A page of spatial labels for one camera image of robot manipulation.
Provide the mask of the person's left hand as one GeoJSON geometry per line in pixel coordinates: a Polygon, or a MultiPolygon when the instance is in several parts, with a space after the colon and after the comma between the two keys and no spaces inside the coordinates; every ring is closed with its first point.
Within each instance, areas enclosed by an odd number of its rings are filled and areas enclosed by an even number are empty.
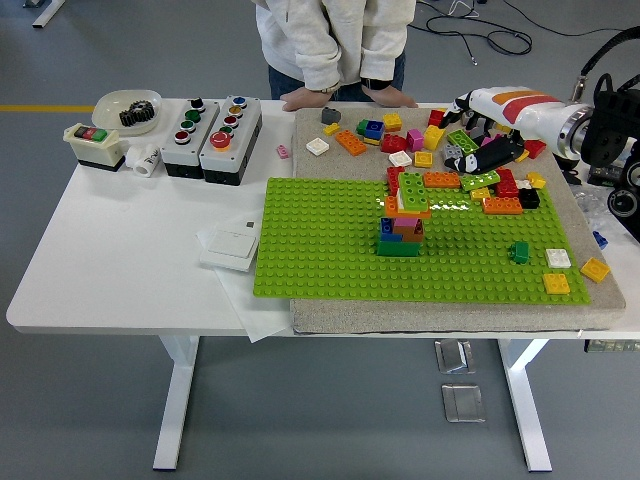
{"type": "Polygon", "coordinates": [[[418,104],[410,96],[393,86],[387,86],[382,90],[372,90],[364,85],[361,86],[363,93],[376,104],[387,108],[417,108],[418,104]]]}

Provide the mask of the person's right hand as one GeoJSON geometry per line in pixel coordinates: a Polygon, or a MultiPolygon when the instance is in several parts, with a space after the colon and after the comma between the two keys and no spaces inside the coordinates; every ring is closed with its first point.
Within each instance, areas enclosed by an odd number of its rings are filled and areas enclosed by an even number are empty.
{"type": "Polygon", "coordinates": [[[317,95],[315,92],[301,87],[295,91],[281,95],[280,100],[284,102],[284,111],[295,112],[303,108],[315,108],[317,95]]]}

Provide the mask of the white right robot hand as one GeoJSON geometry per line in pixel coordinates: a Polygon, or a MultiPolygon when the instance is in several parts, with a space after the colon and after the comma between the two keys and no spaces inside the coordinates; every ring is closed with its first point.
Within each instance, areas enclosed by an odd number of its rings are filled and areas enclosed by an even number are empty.
{"type": "Polygon", "coordinates": [[[567,104],[552,96],[525,87],[480,88],[455,99],[440,122],[442,128],[458,121],[466,112],[475,124],[484,118],[512,130],[475,152],[447,158],[444,165],[468,174],[483,174],[503,166],[524,151],[526,140],[540,140],[552,153],[569,160],[580,154],[572,149],[577,131],[575,115],[582,106],[567,104]]]}

